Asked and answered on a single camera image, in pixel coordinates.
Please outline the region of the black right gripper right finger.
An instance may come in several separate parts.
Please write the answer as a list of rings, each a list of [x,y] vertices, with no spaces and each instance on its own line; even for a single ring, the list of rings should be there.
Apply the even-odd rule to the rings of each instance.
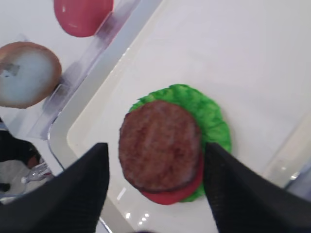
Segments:
[[[203,184],[220,233],[309,233],[311,204],[206,143]]]

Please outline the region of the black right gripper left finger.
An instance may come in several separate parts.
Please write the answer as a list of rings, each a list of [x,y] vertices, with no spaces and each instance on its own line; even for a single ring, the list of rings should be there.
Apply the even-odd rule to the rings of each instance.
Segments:
[[[93,233],[110,179],[108,144],[97,143],[60,175],[0,208],[2,233]]]

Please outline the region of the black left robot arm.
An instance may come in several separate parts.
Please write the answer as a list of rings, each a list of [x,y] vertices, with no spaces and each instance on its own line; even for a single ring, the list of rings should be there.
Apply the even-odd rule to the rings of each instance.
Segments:
[[[33,144],[13,137],[0,120],[0,161],[18,160],[29,169],[40,162],[40,154]]]

